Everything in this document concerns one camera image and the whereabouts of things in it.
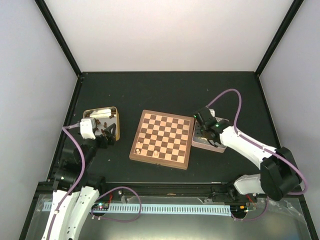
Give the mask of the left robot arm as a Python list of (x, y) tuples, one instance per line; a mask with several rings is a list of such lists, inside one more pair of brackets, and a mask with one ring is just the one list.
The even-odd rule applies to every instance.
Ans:
[(42, 236), (44, 240), (77, 240), (96, 200), (108, 192), (104, 176), (88, 174), (98, 149), (106, 149), (116, 142), (116, 124), (105, 125), (95, 139), (79, 144), (70, 139), (75, 148), (62, 155), (54, 175), (52, 205)]

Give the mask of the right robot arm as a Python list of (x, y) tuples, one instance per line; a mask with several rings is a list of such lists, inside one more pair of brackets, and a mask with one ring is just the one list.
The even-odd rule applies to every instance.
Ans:
[(253, 163), (258, 174), (242, 175), (228, 187), (228, 198), (240, 201), (247, 194), (265, 194), (275, 201), (293, 195), (302, 183), (298, 168), (294, 165), (292, 152), (286, 148), (275, 148), (262, 144), (236, 129), (226, 119), (217, 120), (214, 111), (207, 107), (198, 110), (195, 118), (203, 138), (209, 145), (230, 148)]

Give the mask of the second left white arm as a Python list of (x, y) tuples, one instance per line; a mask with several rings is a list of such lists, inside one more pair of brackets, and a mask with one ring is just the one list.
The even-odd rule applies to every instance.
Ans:
[(103, 128), (101, 134), (98, 136), (95, 134), (97, 127), (94, 119), (84, 118), (78, 126), (83, 138), (83, 144), (78, 144), (72, 136), (70, 136), (70, 139), (76, 146), (74, 155), (80, 156), (81, 170), (78, 178), (70, 188), (72, 190), (70, 194), (72, 199), (69, 203), (73, 204), (73, 209), (67, 221), (65, 235), (63, 237), (65, 240), (77, 240), (79, 238), (92, 205), (104, 189), (102, 187), (104, 179), (90, 180), (86, 174), (87, 167), (90, 165), (99, 148), (107, 148), (117, 140), (117, 125), (115, 123)]

